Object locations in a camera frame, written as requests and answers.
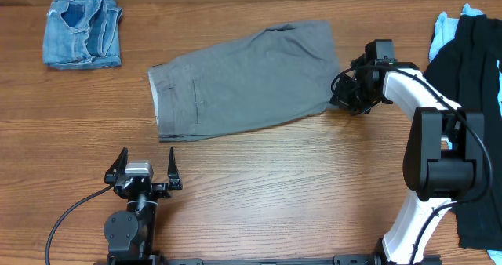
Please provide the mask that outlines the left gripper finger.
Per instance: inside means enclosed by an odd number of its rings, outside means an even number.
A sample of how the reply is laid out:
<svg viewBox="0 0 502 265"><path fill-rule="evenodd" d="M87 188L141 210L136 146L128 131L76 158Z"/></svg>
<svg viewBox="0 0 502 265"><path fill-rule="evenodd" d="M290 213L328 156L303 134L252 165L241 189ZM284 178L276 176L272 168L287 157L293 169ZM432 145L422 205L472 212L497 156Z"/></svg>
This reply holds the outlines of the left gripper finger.
<svg viewBox="0 0 502 265"><path fill-rule="evenodd" d="M173 147L169 149L169 163L167 175L170 183L180 183L180 174L176 165Z"/></svg>
<svg viewBox="0 0 502 265"><path fill-rule="evenodd" d="M111 165L111 167L106 171L107 176L116 175L117 173L122 173L125 170L125 167L128 162L128 149L126 147L122 148L117 159Z"/></svg>

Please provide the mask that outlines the grey shorts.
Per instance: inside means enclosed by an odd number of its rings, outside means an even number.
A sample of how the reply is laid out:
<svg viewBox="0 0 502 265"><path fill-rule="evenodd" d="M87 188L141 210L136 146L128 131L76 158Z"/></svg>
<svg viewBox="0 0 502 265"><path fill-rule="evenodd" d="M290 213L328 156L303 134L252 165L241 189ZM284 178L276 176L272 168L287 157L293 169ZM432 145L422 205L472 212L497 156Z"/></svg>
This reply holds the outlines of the grey shorts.
<svg viewBox="0 0 502 265"><path fill-rule="evenodd" d="M158 138L197 141L321 114L339 73L324 20L278 24L148 71Z"/></svg>

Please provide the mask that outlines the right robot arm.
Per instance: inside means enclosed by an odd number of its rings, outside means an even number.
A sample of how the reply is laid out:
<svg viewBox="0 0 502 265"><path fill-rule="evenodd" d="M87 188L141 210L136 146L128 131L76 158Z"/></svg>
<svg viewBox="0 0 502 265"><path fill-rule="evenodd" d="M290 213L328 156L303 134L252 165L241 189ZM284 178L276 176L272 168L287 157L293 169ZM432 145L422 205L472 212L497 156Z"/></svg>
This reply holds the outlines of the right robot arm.
<svg viewBox="0 0 502 265"><path fill-rule="evenodd" d="M449 100L415 64L395 59L393 42L376 39L332 82L330 103L350 115L395 104L412 122L402 163L409 191L391 229L372 254L334 256L335 264L439 264L424 250L454 206L484 198L493 166L482 141L484 116Z"/></svg>

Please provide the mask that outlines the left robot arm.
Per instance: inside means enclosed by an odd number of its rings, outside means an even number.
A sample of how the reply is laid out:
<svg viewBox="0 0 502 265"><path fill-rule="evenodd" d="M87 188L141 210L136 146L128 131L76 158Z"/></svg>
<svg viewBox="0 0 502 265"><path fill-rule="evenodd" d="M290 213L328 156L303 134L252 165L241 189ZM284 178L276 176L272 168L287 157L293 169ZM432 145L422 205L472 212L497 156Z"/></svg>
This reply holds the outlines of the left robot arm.
<svg viewBox="0 0 502 265"><path fill-rule="evenodd" d="M169 199L183 184L173 150L169 151L166 182L153 181L150 161L128 161L123 148L112 166L105 172L104 182L122 199L126 210L111 214L104 224L108 242L109 264L164 264L165 257L154 250L158 200Z"/></svg>

